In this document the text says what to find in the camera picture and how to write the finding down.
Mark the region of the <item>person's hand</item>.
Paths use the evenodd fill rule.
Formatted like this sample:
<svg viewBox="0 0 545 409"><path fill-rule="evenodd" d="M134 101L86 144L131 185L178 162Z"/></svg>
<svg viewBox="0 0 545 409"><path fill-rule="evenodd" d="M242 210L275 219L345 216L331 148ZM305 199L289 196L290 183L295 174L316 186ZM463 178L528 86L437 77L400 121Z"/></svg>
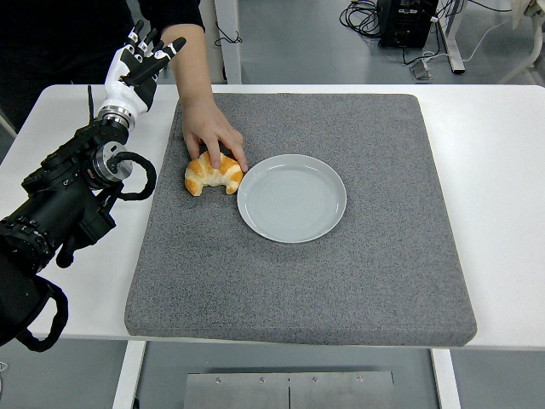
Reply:
<svg viewBox="0 0 545 409"><path fill-rule="evenodd" d="M231 126L213 100L183 101L182 112L182 134L191 160L199 158L200 146L204 144L208 149L210 163L218 169L222 144L232 153L241 170L248 170L244 138Z"/></svg>

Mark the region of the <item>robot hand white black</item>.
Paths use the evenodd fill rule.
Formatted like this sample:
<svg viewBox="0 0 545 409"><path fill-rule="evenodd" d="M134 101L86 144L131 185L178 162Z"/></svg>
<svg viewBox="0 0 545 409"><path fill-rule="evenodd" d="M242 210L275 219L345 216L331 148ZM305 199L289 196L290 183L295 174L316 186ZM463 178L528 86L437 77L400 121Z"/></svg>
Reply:
<svg viewBox="0 0 545 409"><path fill-rule="evenodd" d="M132 127L138 116L152 106L158 74L186 44L184 37L168 44L154 43L158 32L153 29L142 37L143 26L138 21L113 56L105 81L106 99L98 119L115 118Z"/></svg>

